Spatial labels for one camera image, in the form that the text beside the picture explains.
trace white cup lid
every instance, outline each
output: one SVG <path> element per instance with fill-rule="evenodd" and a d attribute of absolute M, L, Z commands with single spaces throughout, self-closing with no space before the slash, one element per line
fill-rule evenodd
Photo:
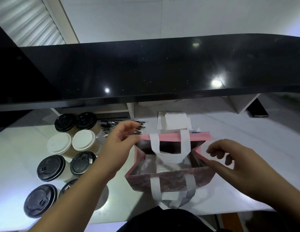
<path fill-rule="evenodd" d="M 66 152 L 72 144 L 72 138 L 68 133 L 58 133 L 47 142 L 48 152 L 58 155 Z"/>
<path fill-rule="evenodd" d="M 84 151 L 90 148 L 95 142 L 95 134 L 88 129 L 80 130 L 73 137 L 73 147 L 77 151 Z"/>

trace person's left hand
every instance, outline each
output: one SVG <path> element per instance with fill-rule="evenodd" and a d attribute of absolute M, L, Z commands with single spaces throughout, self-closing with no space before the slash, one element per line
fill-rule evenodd
<path fill-rule="evenodd" d="M 132 146 L 140 140 L 139 135 L 129 135 L 139 126 L 135 121 L 122 121 L 107 136 L 98 157 L 112 179 L 125 164 Z"/>

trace white bag handle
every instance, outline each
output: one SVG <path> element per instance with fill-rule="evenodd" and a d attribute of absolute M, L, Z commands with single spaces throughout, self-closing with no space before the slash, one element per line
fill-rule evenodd
<path fill-rule="evenodd" d="M 160 151 L 160 138 L 158 134 L 150 134 L 151 149 L 164 163 L 181 163 L 184 158 L 191 152 L 191 139 L 188 130 L 180 130 L 181 136 L 181 153 L 170 154 Z"/>
<path fill-rule="evenodd" d="M 162 200 L 160 178 L 159 177 L 150 178 L 151 192 L 152 192 L 153 199 L 164 203 L 169 208 L 174 208 L 174 209 L 182 207 L 183 205 L 188 203 L 195 195 L 196 182 L 195 182 L 195 177 L 192 174 L 185 174 L 184 177 L 185 177 L 186 184 L 187 184 L 187 192 L 186 192 L 185 197 L 183 197 L 182 199 L 178 199 L 178 200 L 168 200 L 168 199 Z"/>

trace black cup lid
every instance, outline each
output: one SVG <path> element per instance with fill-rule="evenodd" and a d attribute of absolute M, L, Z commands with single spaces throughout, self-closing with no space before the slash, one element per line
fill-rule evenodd
<path fill-rule="evenodd" d="M 77 154 L 70 163 L 70 171 L 76 177 L 81 177 L 86 169 L 96 160 L 96 155 L 90 151 L 83 151 Z"/>
<path fill-rule="evenodd" d="M 37 167 L 37 176 L 44 182 L 56 179 L 62 174 L 66 161 L 63 156 L 52 155 L 43 159 Z"/>
<path fill-rule="evenodd" d="M 77 179 L 72 179 L 71 181 L 69 181 L 68 183 L 66 183 L 65 186 L 63 186 L 63 188 L 59 192 L 59 197 L 61 195 L 63 195 L 73 184 L 75 184 L 77 180 L 78 180 L 78 178 Z"/>
<path fill-rule="evenodd" d="M 56 118 L 54 126 L 58 132 L 67 132 L 75 126 L 76 121 L 74 114 L 63 114 Z"/>
<path fill-rule="evenodd" d="M 54 185 L 45 184 L 34 189 L 24 202 L 24 212 L 30 218 L 39 218 L 55 203 L 57 189 Z"/>
<path fill-rule="evenodd" d="M 91 112 L 81 113 L 77 116 L 77 127 L 79 129 L 91 129 L 97 122 L 97 117 Z"/>

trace cup lid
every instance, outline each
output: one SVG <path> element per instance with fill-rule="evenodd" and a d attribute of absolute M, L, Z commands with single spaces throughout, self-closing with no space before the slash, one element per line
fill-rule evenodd
<path fill-rule="evenodd" d="M 79 129 L 91 129 L 97 122 L 97 117 L 94 113 L 84 112 L 77 116 L 77 127 Z"/>
<path fill-rule="evenodd" d="M 65 184 L 65 186 L 63 186 L 63 188 L 61 189 L 61 191 L 59 192 L 59 197 L 61 195 L 63 195 L 73 184 L 75 184 L 75 182 L 78 180 L 78 178 L 76 179 L 72 179 L 71 181 L 67 182 Z"/>
<path fill-rule="evenodd" d="M 58 132 L 67 132 L 75 126 L 76 121 L 74 114 L 63 114 L 56 118 L 54 126 Z"/>
<path fill-rule="evenodd" d="M 47 142 L 48 152 L 51 154 L 63 154 L 72 144 L 72 138 L 68 133 L 58 133 L 52 136 Z"/>
<path fill-rule="evenodd" d="M 90 148 L 95 142 L 95 134 L 91 130 L 80 130 L 73 137 L 73 147 L 77 151 Z"/>
<path fill-rule="evenodd" d="M 37 167 L 37 176 L 43 182 L 49 182 L 62 174 L 66 165 L 63 156 L 53 155 L 43 159 Z"/>
<path fill-rule="evenodd" d="M 77 154 L 70 163 L 70 171 L 76 177 L 80 177 L 84 174 L 94 161 L 96 160 L 96 155 L 90 151 L 83 151 Z"/>
<path fill-rule="evenodd" d="M 39 218 L 55 203 L 57 189 L 54 185 L 45 184 L 34 189 L 24 202 L 24 212 L 30 218 Z"/>

